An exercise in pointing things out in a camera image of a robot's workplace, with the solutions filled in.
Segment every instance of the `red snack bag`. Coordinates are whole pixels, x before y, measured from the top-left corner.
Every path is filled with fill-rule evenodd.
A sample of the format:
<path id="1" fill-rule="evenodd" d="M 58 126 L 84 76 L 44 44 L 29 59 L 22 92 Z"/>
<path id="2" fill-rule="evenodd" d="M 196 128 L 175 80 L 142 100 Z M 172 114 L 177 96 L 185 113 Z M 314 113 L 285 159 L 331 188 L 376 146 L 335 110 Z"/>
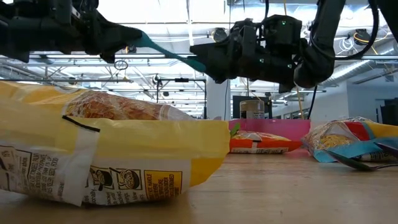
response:
<path id="1" fill-rule="evenodd" d="M 268 133 L 254 131 L 238 131 L 229 142 L 230 153 L 249 154 L 282 154 L 298 149 L 301 141 L 291 141 L 287 138 Z"/>

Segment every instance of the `pink container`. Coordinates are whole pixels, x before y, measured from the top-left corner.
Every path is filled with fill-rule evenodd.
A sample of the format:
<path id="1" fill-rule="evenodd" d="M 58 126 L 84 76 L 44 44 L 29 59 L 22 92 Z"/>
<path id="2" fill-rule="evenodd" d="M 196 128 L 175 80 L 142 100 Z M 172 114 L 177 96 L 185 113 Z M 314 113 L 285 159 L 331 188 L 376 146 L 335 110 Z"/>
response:
<path id="1" fill-rule="evenodd" d="M 243 131 L 275 134 L 292 141 L 301 140 L 311 128 L 311 121 L 306 119 L 234 119 L 229 121 L 229 128 L 237 122 L 241 123 Z"/>

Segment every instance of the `plastic bag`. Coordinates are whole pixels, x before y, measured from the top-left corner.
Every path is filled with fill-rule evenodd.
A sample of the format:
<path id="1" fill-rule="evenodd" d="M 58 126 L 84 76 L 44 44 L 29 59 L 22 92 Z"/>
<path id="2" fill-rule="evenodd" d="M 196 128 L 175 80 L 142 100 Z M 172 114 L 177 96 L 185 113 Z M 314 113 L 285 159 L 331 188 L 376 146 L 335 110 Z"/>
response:
<path id="1" fill-rule="evenodd" d="M 396 161 L 394 156 L 382 152 L 374 143 L 398 146 L 397 128 L 366 118 L 348 118 L 316 127 L 303 138 L 303 144 L 319 162 L 334 161 L 323 150 L 366 162 Z"/>
<path id="2" fill-rule="evenodd" d="M 169 105 L 86 89 L 0 82 L 0 95 L 81 118 L 194 120 Z"/>
<path id="3" fill-rule="evenodd" d="M 238 131 L 229 143 L 230 153 L 282 154 L 299 148 L 300 141 L 291 141 L 274 134 Z"/>
<path id="4" fill-rule="evenodd" d="M 163 200 L 204 182 L 229 151 L 224 121 L 62 116 L 62 94 L 40 86 L 51 100 L 37 101 L 27 90 L 40 88 L 15 86 L 0 94 L 3 190 L 74 205 Z"/>

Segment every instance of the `wooden table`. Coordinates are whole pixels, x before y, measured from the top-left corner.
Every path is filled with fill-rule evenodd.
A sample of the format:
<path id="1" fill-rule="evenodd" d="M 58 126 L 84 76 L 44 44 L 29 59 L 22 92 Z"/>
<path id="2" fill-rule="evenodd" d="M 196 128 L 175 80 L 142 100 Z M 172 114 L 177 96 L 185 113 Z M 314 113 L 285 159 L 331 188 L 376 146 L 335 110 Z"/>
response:
<path id="1" fill-rule="evenodd" d="M 169 202 L 78 208 L 0 191 L 1 223 L 396 223 L 398 169 L 321 164 L 304 152 L 228 155 L 204 184 Z"/>

